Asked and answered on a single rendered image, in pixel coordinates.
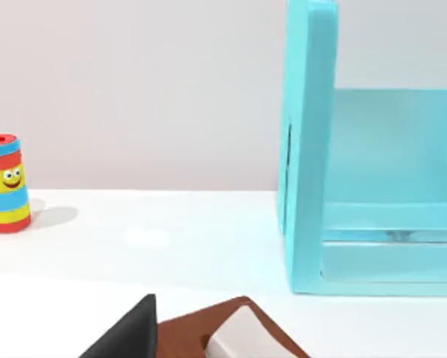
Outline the brown book with white pages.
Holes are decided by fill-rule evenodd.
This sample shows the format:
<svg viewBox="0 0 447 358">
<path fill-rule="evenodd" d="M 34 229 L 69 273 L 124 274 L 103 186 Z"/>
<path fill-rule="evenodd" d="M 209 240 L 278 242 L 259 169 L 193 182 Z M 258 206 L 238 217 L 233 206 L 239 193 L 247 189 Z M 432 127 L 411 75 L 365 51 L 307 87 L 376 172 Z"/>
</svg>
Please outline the brown book with white pages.
<svg viewBox="0 0 447 358">
<path fill-rule="evenodd" d="M 158 324 L 156 358 L 310 358 L 253 300 L 232 298 Z"/>
</svg>

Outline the light blue rack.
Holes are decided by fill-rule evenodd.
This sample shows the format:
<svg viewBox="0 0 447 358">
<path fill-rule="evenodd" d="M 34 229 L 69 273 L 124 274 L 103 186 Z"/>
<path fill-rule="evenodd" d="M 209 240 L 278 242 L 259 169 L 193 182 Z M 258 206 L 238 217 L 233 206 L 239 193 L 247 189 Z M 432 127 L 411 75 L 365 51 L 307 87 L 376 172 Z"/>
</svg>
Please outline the light blue rack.
<svg viewBox="0 0 447 358">
<path fill-rule="evenodd" d="M 447 296 L 447 89 L 338 89 L 335 0 L 286 0 L 278 226 L 292 292 Z"/>
</svg>

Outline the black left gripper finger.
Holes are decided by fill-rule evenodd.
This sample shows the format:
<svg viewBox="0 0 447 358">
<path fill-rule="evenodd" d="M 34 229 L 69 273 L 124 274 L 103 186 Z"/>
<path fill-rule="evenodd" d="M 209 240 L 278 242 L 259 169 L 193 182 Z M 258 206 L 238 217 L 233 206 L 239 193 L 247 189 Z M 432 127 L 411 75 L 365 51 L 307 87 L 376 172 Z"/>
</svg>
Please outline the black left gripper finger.
<svg viewBox="0 0 447 358">
<path fill-rule="evenodd" d="M 155 294 L 147 294 L 79 358 L 156 358 Z"/>
</svg>

